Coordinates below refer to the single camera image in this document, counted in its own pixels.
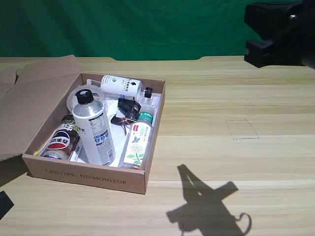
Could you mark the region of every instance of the open cardboard box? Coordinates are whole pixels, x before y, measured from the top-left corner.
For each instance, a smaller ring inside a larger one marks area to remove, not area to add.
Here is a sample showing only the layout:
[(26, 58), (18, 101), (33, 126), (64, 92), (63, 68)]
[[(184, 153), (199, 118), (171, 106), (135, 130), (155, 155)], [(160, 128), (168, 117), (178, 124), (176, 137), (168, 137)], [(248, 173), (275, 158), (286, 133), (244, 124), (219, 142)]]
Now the open cardboard box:
[[(3, 78), (10, 73), (2, 73)], [(66, 99), (87, 79), (101, 81), (102, 74), (81, 73), (73, 55), (26, 65), (0, 99), (0, 157), (20, 155), (31, 175), (67, 183), (145, 194), (165, 97), (165, 81), (136, 78), (161, 93), (148, 161), (144, 170), (123, 169), (34, 156), (68, 113)]]

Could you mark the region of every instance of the wood grain surface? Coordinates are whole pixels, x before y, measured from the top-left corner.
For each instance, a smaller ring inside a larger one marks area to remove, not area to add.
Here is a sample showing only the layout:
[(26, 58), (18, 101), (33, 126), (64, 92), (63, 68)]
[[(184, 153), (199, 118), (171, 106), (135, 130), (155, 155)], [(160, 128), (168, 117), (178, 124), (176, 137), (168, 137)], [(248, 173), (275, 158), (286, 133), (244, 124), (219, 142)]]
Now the wood grain surface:
[[(0, 69), (43, 59), (0, 58)], [(32, 178), (8, 160), (0, 191), (15, 206), (0, 235), (315, 235), (314, 70), (237, 56), (78, 66), (166, 80), (147, 194)]]

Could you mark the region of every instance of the nutrition label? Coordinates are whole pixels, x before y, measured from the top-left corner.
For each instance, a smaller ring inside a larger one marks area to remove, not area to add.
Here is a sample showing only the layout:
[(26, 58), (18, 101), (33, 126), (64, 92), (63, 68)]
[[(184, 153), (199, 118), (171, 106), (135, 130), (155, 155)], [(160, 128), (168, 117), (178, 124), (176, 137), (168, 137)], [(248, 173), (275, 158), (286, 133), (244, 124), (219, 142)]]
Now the nutrition label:
[(89, 122), (93, 131), (94, 141), (96, 143), (96, 147), (98, 149), (100, 157), (105, 162), (105, 157), (108, 156), (108, 162), (112, 162), (113, 151), (111, 150), (108, 129), (104, 129), (106, 127), (104, 114), (90, 119)]

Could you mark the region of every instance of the green screen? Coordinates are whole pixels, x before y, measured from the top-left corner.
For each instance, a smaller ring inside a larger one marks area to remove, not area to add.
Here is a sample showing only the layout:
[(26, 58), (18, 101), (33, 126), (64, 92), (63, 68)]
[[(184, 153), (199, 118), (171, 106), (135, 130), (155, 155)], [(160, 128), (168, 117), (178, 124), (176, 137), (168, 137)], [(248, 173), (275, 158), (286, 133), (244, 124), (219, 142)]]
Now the green screen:
[(252, 0), (1, 0), (1, 57), (243, 55)]

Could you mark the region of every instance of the pepsi can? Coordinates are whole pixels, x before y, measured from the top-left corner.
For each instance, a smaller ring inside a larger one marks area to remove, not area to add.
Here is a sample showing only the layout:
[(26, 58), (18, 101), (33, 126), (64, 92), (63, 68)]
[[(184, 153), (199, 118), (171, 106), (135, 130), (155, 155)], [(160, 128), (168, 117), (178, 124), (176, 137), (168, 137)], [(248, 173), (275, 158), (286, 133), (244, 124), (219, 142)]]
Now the pepsi can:
[(64, 116), (55, 134), (48, 143), (43, 156), (69, 160), (78, 140), (79, 134), (73, 115)]

